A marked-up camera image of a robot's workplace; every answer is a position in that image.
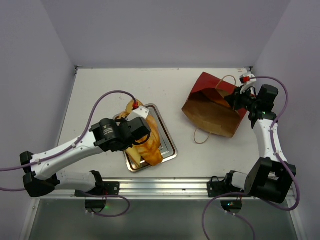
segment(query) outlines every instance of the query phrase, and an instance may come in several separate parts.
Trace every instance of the silver tray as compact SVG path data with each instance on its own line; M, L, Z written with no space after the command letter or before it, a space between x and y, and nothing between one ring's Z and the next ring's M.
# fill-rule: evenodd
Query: silver tray
M171 159L174 159L178 155L178 151L174 141L172 140L169 134L169 131L165 125L165 122L160 115L160 112L157 106L155 104L149 103L144 105L144 107L150 110L149 114L151 114L154 117L156 124L158 125L158 131L159 131L159 136L161 140L161 145L159 147L159 150L163 156L163 161L162 161L162 164L163 164ZM134 164L134 162L131 160L129 155L126 154L125 151L123 153L125 157L126 166L128 167L130 172L136 173L151 167L143 158L141 158L140 167L137 167Z

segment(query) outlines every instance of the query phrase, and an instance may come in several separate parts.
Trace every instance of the white table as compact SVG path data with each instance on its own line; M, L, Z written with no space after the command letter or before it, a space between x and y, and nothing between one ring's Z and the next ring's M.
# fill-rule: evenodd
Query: white table
M153 103L177 147L175 159L140 172L128 170L122 152L106 152L88 157L66 168L72 172L99 171L103 178L204 178L224 177L231 170L249 173L259 159L258 145L248 116L233 138L212 135L205 144L193 139L195 126L183 114L192 87L202 72L218 78L233 75L236 79L247 72L244 68L180 68L180 69L79 69L63 124L59 145L79 136L97 99L112 90L132 93L144 104ZM113 118L125 110L130 97L124 94L107 96L98 106L92 124ZM198 131L199 141L207 133Z

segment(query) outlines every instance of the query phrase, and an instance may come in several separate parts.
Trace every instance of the purple wall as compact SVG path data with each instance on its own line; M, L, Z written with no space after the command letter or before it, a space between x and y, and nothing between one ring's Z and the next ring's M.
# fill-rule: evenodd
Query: purple wall
M24 151L55 146L74 67L39 0L0 1L0 168ZM0 173L0 187L23 187L23 170ZM0 192L0 239L19 239L30 197Z
M76 65L253 66L290 0L42 0Z
M297 167L301 188L298 212L310 240L319 239L320 234L319 13L319 0L292 0L254 66L257 76L279 78L289 91L289 106L279 121L279 138L286 158ZM278 110L283 103L282 91Z

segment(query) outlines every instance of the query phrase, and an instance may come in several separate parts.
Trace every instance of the red paper bag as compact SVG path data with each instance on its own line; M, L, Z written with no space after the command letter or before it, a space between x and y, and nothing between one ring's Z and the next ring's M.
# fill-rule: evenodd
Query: red paper bag
M203 72L182 111L198 128L232 138L247 113L245 109L233 110L225 101L224 97L232 94L234 89L235 84Z

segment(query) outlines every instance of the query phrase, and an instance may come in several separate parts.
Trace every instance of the purple wire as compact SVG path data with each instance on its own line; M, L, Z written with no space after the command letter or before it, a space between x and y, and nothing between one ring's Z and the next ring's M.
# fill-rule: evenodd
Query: purple wire
M98 104L101 102L102 99L104 99L106 96L110 95L110 94L126 94L126 95L129 95L133 101L136 103L137 100L136 98L129 92L126 92L126 91L121 91L121 90L114 90L114 91L109 91L107 93L105 93L104 95L102 95L97 101L96 103L94 104L92 110L91 110L91 113L90 113L90 116L89 116L89 119L88 119L88 122L86 123L86 126L85 126L85 129L83 131L83 133L81 134L81 136L74 142L75 145L77 145L86 135L87 131L89 130L89 127L90 127L90 123L91 123L91 120L92 120L92 117L95 113L95 110L98 106ZM39 162L42 163L42 162L45 162L45 161L48 161L48 160L51 160L51 159L54 159L56 157L59 157L61 156L62 154L65 154L66 152L68 152L69 150L71 150L73 147L72 146L69 146L67 147L66 149L62 150L61 152L58 152L52 156L48 156L48 157L45 157L43 159L41 159ZM24 169L24 168L28 168L28 167L31 167L33 165L37 164L36 162L31 162L31 163L28 163L28 164L25 164L25 165L22 165L22 166L14 166L14 167L8 167L8 168L0 168L0 172L7 172L7 171L14 171L14 170L18 170L18 169ZM22 191L21 190L22 188L20 189L9 189L9 188L0 188L0 191L6 191L6 192L18 192L18 191Z
M4 191L4 192L21 192L25 190L26 190L25 188L11 189L11 188L0 187L0 191Z
M206 236L206 238L207 238L208 240L210 240L210 237L209 237L209 235L208 235L208 233L207 233L207 231L206 231L206 227L205 227L205 215L206 215L206 211L207 211L208 207L210 206L210 204L211 204L214 200L217 200L217 199L219 199L219 198L229 197L229 196L237 196L237 197L238 197L238 196L247 196L247 194L242 193L242 192L225 193L225 194L222 194L222 195L219 195L219 196L214 197L213 199L211 199L211 200L206 204L206 206L205 206L205 208L204 208L204 210L203 210L203 213L202 213L202 229L203 229L204 235ZM241 219L241 220L243 220L246 224L248 224L248 226L249 226L249 227L251 228L251 230L252 230L253 239L255 240L255 239L256 239L256 232L255 232L255 230L254 230L254 226L252 226L252 224L251 224L246 218L244 218L243 216L240 216L240 215L238 215L238 214L235 214L234 216L237 217L237 218L239 218L239 219Z
M276 119L272 122L271 124L271 131L270 131L270 137L271 137L271 144L272 144L272 148L273 151L276 153L277 149L276 149L276 143L275 143L275 138L274 138L274 130L273 127L276 124L276 122L279 120L279 118L281 118L281 116L284 114L285 110L287 109L288 103L289 103L289 94L288 94L288 90L286 88L286 86L278 79L271 77L271 76L256 76L256 77L251 77L250 79L271 79L276 81L277 83L279 83L284 92L285 92L285 103L284 103L284 107L281 110L281 112L279 113L279 115L276 117ZM283 159L280 157L280 155L278 153L275 154L275 156L279 159L279 161L281 162L281 164L284 166L285 170L288 172L288 174L290 175L290 177L292 178L292 181L295 185L295 189L296 189L296 200L295 200L295 204L292 207L283 207L277 204L274 204L273 202L270 201L266 201L263 200L264 202L266 202L267 204L270 204L271 206L283 210L283 211L292 211L295 210L299 203L300 203L300 187L298 184L298 181L296 179L296 177L294 176L294 174L292 173L292 171L290 170L290 168L288 167L288 165L283 161Z
M129 211L130 206L131 206L130 201L129 201L127 198L125 198L124 196L120 196L120 195L96 196L96 195L92 195L92 194L86 193L86 192L84 192L84 191L80 191L80 192L81 192L82 194L88 196L88 197L91 197L91 198L103 198L103 199L104 199L104 198L106 198L106 199L107 199L107 198L120 198L120 199L125 200L126 203L128 204L127 208L126 208L123 212L121 212L121 213L119 213L119 214L115 214L115 215L106 215L106 214L101 214L101 213L98 213L98 212L89 211L89 213L94 214L94 215L97 215L97 216L99 216L99 217L115 218L115 217L122 216L122 215L126 214L126 213Z

